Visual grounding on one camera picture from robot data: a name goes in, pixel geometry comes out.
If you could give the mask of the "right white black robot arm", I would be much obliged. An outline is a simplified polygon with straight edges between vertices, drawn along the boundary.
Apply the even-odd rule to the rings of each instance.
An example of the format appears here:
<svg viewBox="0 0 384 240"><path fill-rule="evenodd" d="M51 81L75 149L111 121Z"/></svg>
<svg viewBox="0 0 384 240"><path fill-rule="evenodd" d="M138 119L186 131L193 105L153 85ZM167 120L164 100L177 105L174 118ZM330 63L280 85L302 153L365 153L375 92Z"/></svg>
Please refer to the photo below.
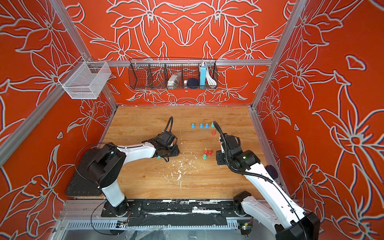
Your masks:
<svg viewBox="0 0 384 240"><path fill-rule="evenodd" d="M213 122L220 135L221 150L217 160L223 161L235 174L245 176L264 197L268 207L249 192L234 197L237 215L250 215L274 234L277 240L317 240L321 221L314 212L307 213L295 203L269 174L261 160L250 150L243 151L238 137L224 133Z"/></svg>

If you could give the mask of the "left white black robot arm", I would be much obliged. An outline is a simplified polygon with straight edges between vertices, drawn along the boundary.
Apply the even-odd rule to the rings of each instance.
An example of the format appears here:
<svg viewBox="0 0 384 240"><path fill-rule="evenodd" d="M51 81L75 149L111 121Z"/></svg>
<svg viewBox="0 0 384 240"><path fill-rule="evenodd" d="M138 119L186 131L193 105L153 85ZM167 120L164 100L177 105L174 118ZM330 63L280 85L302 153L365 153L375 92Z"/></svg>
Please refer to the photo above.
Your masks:
<svg viewBox="0 0 384 240"><path fill-rule="evenodd" d="M117 180L123 165L152 158L163 159L168 163L171 157L179 155L178 138L172 133L173 122L174 118L170 117L162 133L139 145L117 146L106 143L88 164L87 173L101 189L116 216L123 216L130 209Z"/></svg>

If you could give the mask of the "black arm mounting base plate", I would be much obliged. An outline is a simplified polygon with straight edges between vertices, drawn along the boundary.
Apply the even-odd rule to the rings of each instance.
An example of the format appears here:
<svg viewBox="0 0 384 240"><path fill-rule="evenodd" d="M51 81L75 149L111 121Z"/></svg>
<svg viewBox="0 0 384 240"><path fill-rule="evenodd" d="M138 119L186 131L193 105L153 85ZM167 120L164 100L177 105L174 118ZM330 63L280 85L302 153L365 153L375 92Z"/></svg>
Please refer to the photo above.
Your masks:
<svg viewBox="0 0 384 240"><path fill-rule="evenodd" d="M121 214L109 203L102 207L102 218L128 222L129 227L229 227L237 228L251 221L250 215L235 211L232 200L209 199L139 199L127 200Z"/></svg>

